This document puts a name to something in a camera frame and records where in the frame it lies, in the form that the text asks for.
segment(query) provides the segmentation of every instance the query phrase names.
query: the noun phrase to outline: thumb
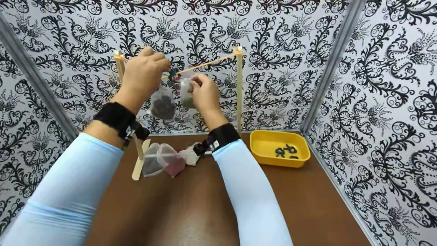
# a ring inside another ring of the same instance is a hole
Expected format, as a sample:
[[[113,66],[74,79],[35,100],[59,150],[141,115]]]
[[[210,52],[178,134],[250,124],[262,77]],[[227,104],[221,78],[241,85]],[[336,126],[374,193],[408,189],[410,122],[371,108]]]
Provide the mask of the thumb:
[[[196,92],[198,89],[200,89],[200,85],[199,85],[196,81],[191,80],[191,81],[190,81],[190,84],[191,84],[191,86],[193,87],[193,89],[192,89],[191,92]]]

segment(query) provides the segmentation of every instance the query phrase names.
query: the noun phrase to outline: brown table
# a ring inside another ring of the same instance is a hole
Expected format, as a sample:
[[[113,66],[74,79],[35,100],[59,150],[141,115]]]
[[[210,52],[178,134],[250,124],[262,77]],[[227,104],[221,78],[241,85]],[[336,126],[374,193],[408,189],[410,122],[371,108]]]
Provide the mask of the brown table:
[[[204,136],[152,137],[183,149]],[[243,136],[248,143],[248,134]],[[135,147],[126,150],[101,199],[91,246],[234,246],[238,228],[220,170],[212,157],[133,181]],[[360,227],[315,158],[300,169],[262,165],[295,246],[368,246]]]

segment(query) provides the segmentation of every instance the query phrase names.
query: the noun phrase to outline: black wrist strap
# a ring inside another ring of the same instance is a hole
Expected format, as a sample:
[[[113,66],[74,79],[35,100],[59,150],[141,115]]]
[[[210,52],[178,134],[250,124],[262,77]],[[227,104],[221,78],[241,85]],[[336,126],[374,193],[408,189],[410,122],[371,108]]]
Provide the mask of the black wrist strap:
[[[230,123],[212,130],[208,137],[200,144],[193,147],[194,152],[200,156],[210,149],[212,152],[240,139],[240,135]]]
[[[150,131],[143,128],[136,121],[136,116],[129,109],[125,108],[118,102],[110,102],[94,115],[94,120],[98,120],[108,125],[110,128],[116,129],[118,136],[125,139],[124,146],[127,146],[132,139],[133,134],[138,139],[146,140]]]

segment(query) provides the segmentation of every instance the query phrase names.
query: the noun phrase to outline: wooden drying rack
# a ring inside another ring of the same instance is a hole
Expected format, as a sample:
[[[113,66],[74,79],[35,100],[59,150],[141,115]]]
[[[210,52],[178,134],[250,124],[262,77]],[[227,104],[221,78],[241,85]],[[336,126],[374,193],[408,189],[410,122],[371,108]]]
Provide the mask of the wooden drying rack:
[[[176,74],[183,74],[189,71],[193,71],[195,69],[198,69],[200,67],[205,67],[207,65],[210,64],[214,64],[216,62],[231,58],[231,57],[237,57],[237,129],[238,129],[238,134],[241,135],[241,121],[242,121],[242,97],[243,97],[243,48],[241,46],[235,47],[233,50],[233,53],[225,56],[225,57],[221,57],[219,59],[216,59],[214,61],[211,62],[207,62],[204,64],[201,64],[199,66],[195,66],[195,67],[191,67],[188,69],[185,69],[183,71],[177,72]],[[117,71],[118,71],[118,77],[120,79],[120,83],[123,83],[123,75],[125,74],[125,56],[121,53],[121,51],[119,50],[114,50],[114,60],[115,63],[117,64]],[[168,78],[168,76],[164,76],[161,78],[161,80],[164,80]],[[132,173],[132,179],[134,180],[139,180],[139,177],[141,175],[141,170],[142,170],[142,166],[144,164],[143,161],[143,155],[144,152],[149,148],[150,145],[150,139],[146,140],[146,141],[141,141],[140,139],[138,139],[135,135],[133,136],[134,142],[135,142],[135,147],[136,150],[138,152],[138,158],[137,158],[137,162],[135,164],[135,168],[134,171]]]

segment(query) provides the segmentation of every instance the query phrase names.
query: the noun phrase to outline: black and white patterned wall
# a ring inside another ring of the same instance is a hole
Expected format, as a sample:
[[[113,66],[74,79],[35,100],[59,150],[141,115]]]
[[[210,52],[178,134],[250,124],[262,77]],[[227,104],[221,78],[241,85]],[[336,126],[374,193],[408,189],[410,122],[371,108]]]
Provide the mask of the black and white patterned wall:
[[[437,2],[368,0],[310,139],[375,245],[437,245]]]
[[[0,44],[0,234],[69,144]]]
[[[238,45],[243,128],[254,130],[300,127],[348,4],[4,0],[0,11],[78,130],[119,88],[114,49],[131,58],[152,46],[187,69]],[[437,245],[436,29],[434,0],[367,0],[309,136],[376,245]],[[2,232],[69,141],[0,51]],[[236,59],[200,72],[236,122]],[[179,98],[177,84],[163,83]],[[149,102],[139,120],[154,133],[207,131],[176,102],[175,120],[147,115]]]
[[[0,2],[79,130],[119,87],[114,49],[127,58],[144,46],[187,69],[245,49],[243,128],[297,129],[308,111],[348,1],[142,0]],[[203,67],[236,123],[236,58]],[[178,84],[164,84],[179,98]],[[153,133],[207,131],[195,109],[174,120],[139,120]]]

